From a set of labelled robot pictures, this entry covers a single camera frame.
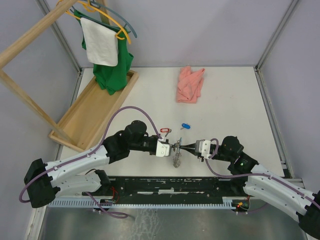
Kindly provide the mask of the keyring holder with blue handle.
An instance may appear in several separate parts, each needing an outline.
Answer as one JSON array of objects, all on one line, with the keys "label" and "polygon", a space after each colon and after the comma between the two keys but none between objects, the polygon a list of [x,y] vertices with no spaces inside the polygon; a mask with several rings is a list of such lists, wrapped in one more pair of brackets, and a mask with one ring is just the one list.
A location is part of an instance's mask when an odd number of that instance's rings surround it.
[{"label": "keyring holder with blue handle", "polygon": [[181,165],[181,143],[182,143],[182,138],[180,138],[179,140],[177,140],[177,142],[172,146],[172,150],[173,150],[173,155],[172,155],[172,160],[173,160],[173,166],[175,168],[178,168]]}]

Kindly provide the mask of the red tagged key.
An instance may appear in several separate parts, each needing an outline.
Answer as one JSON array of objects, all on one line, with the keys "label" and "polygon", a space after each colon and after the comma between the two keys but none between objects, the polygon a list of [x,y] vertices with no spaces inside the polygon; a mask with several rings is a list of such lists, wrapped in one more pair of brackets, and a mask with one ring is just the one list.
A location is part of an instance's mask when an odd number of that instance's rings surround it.
[{"label": "red tagged key", "polygon": [[166,138],[171,132],[172,130],[168,127],[160,129],[161,136],[163,136],[164,138]]}]

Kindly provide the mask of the blue tagged key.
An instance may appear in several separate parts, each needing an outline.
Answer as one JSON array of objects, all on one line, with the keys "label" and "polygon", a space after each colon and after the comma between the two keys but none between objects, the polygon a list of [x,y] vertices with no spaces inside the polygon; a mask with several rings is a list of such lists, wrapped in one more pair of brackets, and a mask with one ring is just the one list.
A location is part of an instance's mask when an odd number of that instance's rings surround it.
[{"label": "blue tagged key", "polygon": [[191,128],[191,126],[189,125],[189,124],[187,124],[187,123],[182,123],[181,124],[181,130],[183,130],[183,129],[186,129],[186,130],[189,130]]}]

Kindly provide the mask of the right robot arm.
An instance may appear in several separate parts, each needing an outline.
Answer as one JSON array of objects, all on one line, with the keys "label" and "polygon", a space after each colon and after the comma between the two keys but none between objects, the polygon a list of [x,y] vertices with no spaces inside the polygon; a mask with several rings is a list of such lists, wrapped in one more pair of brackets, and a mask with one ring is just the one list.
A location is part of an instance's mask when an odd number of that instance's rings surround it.
[{"label": "right robot arm", "polygon": [[299,227],[315,239],[320,238],[320,194],[298,187],[265,168],[244,153],[244,146],[236,136],[226,136],[222,143],[216,138],[197,140],[179,149],[188,151],[204,162],[229,162],[228,179],[231,193],[246,193],[286,213]]}]

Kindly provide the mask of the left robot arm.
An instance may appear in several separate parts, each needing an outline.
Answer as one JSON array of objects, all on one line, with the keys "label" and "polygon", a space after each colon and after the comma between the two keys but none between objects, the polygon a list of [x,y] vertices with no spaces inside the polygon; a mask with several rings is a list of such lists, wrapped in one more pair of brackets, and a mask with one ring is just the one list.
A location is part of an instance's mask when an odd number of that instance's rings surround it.
[{"label": "left robot arm", "polygon": [[74,158],[47,163],[40,158],[34,160],[24,177],[28,202],[33,208],[40,208],[56,197],[68,194],[97,192],[106,195],[111,189],[111,183],[103,171],[88,177],[81,173],[127,158],[130,151],[166,156],[165,143],[156,135],[149,136],[146,130],[144,122],[135,120],[124,130],[107,137],[101,145],[81,152]]}]

